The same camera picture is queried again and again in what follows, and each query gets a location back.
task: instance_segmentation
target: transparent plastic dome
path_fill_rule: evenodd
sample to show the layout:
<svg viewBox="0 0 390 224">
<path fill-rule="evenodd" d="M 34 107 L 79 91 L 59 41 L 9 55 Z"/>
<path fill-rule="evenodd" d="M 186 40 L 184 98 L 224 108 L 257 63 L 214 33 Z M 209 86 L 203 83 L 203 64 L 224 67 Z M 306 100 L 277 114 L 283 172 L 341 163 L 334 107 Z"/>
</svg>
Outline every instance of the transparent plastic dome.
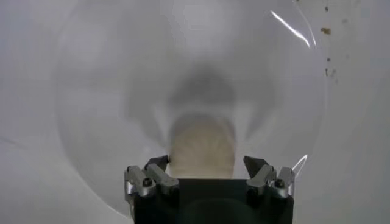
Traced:
<svg viewBox="0 0 390 224">
<path fill-rule="evenodd" d="M 60 49 L 54 75 L 66 154 L 123 214 L 123 170 L 167 154 L 169 130 L 186 113 L 230 121 L 234 178 L 248 177 L 244 155 L 294 167 L 298 177 L 310 159 L 326 60 L 294 1 L 86 0 Z"/>
</svg>

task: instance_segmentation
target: dirt spot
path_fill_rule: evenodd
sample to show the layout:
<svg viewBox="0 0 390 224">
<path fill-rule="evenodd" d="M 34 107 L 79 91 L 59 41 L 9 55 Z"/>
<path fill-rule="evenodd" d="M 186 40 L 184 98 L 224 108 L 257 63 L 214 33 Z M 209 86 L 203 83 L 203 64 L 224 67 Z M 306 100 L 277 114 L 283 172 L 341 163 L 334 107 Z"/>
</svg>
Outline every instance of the dirt spot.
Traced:
<svg viewBox="0 0 390 224">
<path fill-rule="evenodd" d="M 332 34 L 332 30 L 330 28 L 321 28 L 321 32 L 326 34 L 326 35 Z"/>
</svg>

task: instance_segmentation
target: white surface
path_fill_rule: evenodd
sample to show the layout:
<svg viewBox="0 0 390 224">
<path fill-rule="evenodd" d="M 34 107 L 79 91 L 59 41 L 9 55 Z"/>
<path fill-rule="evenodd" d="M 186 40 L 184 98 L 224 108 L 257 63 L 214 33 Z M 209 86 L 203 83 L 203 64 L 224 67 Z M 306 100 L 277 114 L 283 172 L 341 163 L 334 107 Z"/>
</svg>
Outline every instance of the white surface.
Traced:
<svg viewBox="0 0 390 224">
<path fill-rule="evenodd" d="M 120 111 L 126 111 L 120 110 L 127 102 L 124 98 L 131 96 L 127 86 L 134 83 L 126 79 L 126 74 L 133 69 L 137 74 L 144 72 L 151 76 L 164 71 L 170 77 L 167 80 L 176 80 L 175 73 L 182 74 L 181 71 L 193 68 L 193 61 L 202 57 L 203 61 L 212 58 L 212 65 L 221 68 L 223 74 L 228 74 L 232 70 L 229 66 L 234 63 L 243 67 L 243 74 L 257 71 L 258 67 L 269 67 L 269 72 L 264 74 L 277 74 L 270 78 L 278 80 L 272 81 L 273 85 L 248 88 L 244 94 L 240 94 L 239 81 L 234 80 L 232 86 L 238 89 L 236 95 L 241 104 L 234 107 L 232 113 L 224 112 L 231 111 L 230 104 L 203 110 L 230 116 L 240 125 L 239 144 L 246 142 L 241 151 L 263 157 L 276 166 L 293 166 L 308 154 L 296 187 L 296 223 L 386 223 L 385 211 L 390 208 L 389 195 L 384 194 L 390 183 L 389 175 L 385 174 L 389 168 L 390 148 L 387 139 L 390 133 L 387 100 L 390 96 L 390 65 L 387 63 L 390 46 L 386 42 L 390 34 L 390 27 L 386 25 L 390 19 L 387 13 L 390 4 L 385 0 L 300 0 L 297 5 L 311 24 L 317 44 L 315 49 L 314 42 L 308 38 L 309 27 L 297 8 L 291 7 L 292 2 L 281 2 L 222 4 L 208 1 L 203 6 L 194 3 L 197 6 L 190 8 L 175 4 L 172 10 L 170 5 L 173 4 L 168 1 L 161 7 L 153 1 L 0 3 L 0 30 L 4 33 L 0 36 L 2 222 L 129 222 L 109 207 L 124 212 L 126 204 L 120 197 L 122 182 L 118 177 L 132 161 L 143 163 L 154 153 L 164 153 L 161 146 L 164 140 L 145 129 L 149 124 L 145 125 L 142 112 L 136 111 L 135 118 L 129 121 L 130 124 L 138 122 L 138 126 L 121 120 L 124 116 Z M 311 48 L 302 36 L 277 20 L 277 16 L 272 17 L 269 10 L 308 38 Z M 147 15 L 145 11 L 155 13 Z M 203 13 L 204 18 L 215 17 L 212 22 L 197 20 L 195 12 Z M 166 16 L 168 23 L 160 19 L 159 13 Z M 245 21 L 245 26 L 240 26 L 242 21 L 232 14 L 250 22 Z M 262 18 L 265 18 L 263 23 L 257 24 Z M 171 24 L 173 21 L 177 21 L 175 26 Z M 173 28 L 165 33 L 167 24 Z M 133 26 L 138 29 L 136 38 L 132 38 Z M 270 33 L 261 33 L 266 38 L 259 41 L 259 45 L 246 48 L 248 41 L 256 43 L 258 40 L 246 40 L 250 36 L 242 31 L 256 26 Z M 331 27 L 332 34 L 321 34 L 321 27 Z M 199 32 L 202 29 L 212 32 Z M 239 41 L 239 47 L 230 54 L 229 47 L 234 46 L 234 40 Z M 167 49 L 178 50 L 167 56 L 164 53 Z M 239 60 L 229 61 L 225 55 Z M 249 59 L 257 57 L 264 60 L 246 65 Z M 142 66 L 134 67 L 129 61 L 137 61 Z M 328 77 L 324 74 L 325 67 L 330 74 Z M 278 76 L 287 74 L 294 74 L 293 79 Z M 162 121 L 170 121 L 178 114 L 171 113 L 163 103 L 153 101 L 157 99 L 148 98 L 149 92 L 141 91 L 140 86 L 152 85 L 159 99 L 168 96 L 166 89 L 153 85 L 151 80 L 155 78 L 141 79 L 140 92 L 136 95 L 140 98 L 135 98 L 135 105 L 140 111 L 145 110 L 142 103 L 137 104 L 138 99 L 153 105 L 156 112 L 145 116 L 159 117 L 153 125 L 159 127 L 164 136 L 169 122 Z M 264 122 L 257 127 L 258 138 L 246 141 L 247 123 L 250 123 L 246 113 L 258 107 L 256 98 L 246 96 L 261 95 L 264 89 L 268 93 L 272 86 L 275 87 L 274 104 L 260 98 L 267 110 L 262 114 Z M 289 93 L 289 89 L 298 92 Z M 318 123 L 313 122 L 314 117 L 318 117 Z M 282 130 L 292 130 L 283 134 L 277 129 L 279 126 Z M 131 153 L 135 147 L 143 152 Z M 240 170 L 238 167 L 238 177 L 242 175 Z"/>
</svg>

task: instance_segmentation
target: screw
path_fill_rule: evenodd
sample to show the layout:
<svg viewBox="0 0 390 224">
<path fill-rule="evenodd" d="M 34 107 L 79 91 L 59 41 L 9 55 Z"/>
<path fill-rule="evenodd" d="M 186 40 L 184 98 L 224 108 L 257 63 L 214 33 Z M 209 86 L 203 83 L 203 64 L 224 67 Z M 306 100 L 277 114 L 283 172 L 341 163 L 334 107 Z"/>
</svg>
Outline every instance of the screw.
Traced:
<svg viewBox="0 0 390 224">
<path fill-rule="evenodd" d="M 143 181 L 142 181 L 142 185 L 144 187 L 150 187 L 152 185 L 153 181 L 152 179 L 150 179 L 149 177 L 145 178 Z"/>
<path fill-rule="evenodd" d="M 275 187 L 283 188 L 283 187 L 285 187 L 285 182 L 282 179 L 276 179 L 275 180 Z"/>
</svg>

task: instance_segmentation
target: beige object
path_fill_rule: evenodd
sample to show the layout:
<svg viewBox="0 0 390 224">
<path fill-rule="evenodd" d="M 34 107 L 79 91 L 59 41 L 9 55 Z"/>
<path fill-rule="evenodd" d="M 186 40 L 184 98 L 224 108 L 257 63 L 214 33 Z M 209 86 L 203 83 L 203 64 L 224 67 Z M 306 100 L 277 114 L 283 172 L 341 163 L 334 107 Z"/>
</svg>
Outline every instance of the beige object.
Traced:
<svg viewBox="0 0 390 224">
<path fill-rule="evenodd" d="M 225 119 L 181 118 L 171 140 L 171 175 L 179 178 L 231 178 L 234 133 Z"/>
</svg>

